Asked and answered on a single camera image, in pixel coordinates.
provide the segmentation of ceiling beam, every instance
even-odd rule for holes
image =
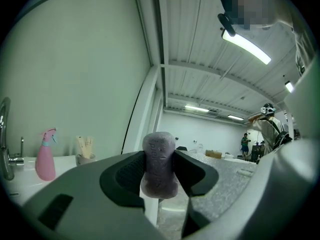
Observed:
[[[192,63],[170,60],[168,64],[164,64],[164,65],[162,64],[161,66],[165,67],[167,69],[188,70],[188,71],[192,71],[195,73],[202,72],[207,75],[215,75],[215,76],[219,76],[219,77],[221,76],[221,70],[206,67],[206,66],[196,65],[196,64],[192,64]],[[235,75],[227,73],[227,74],[225,74],[224,77],[227,79],[230,79],[240,85],[243,85],[243,86],[249,88],[250,90],[256,92],[257,94],[260,94],[262,97],[266,98],[268,101],[270,101],[273,104],[278,103],[277,100],[273,99],[270,95],[265,93],[263,90],[260,90],[259,88],[257,88],[253,84],[248,83],[247,81],[245,81]]]
[[[169,63],[169,32],[168,32],[168,9],[167,9],[167,0],[159,0],[160,15],[161,15],[161,28],[162,28],[162,42],[163,42],[163,60],[164,64]],[[164,68],[164,86],[165,86],[165,107],[168,107],[168,68]]]
[[[172,100],[176,100],[176,101],[182,101],[185,103],[194,103],[194,104],[199,104],[201,101],[200,99],[197,99],[197,98],[189,98],[189,97],[178,96],[178,95],[174,95],[174,94],[169,94],[168,98],[172,99]],[[231,113],[235,116],[238,115],[238,116],[248,117],[250,114],[249,112],[246,112],[246,111],[234,108],[234,107],[221,105],[221,104],[210,102],[210,101],[202,101],[201,104],[208,106],[208,107],[211,107],[211,108],[226,111],[226,112]]]
[[[165,108],[163,111],[166,113],[171,113],[171,114],[177,114],[177,115],[183,115],[183,116],[192,117],[192,118],[200,118],[200,119],[204,119],[204,120],[215,121],[215,122],[219,122],[219,123],[227,124],[227,125],[246,127],[246,125],[244,123],[233,122],[233,121],[217,119],[214,117],[209,117],[209,116],[204,116],[204,115],[199,115],[199,114],[177,111],[177,110],[170,109],[170,108]]]

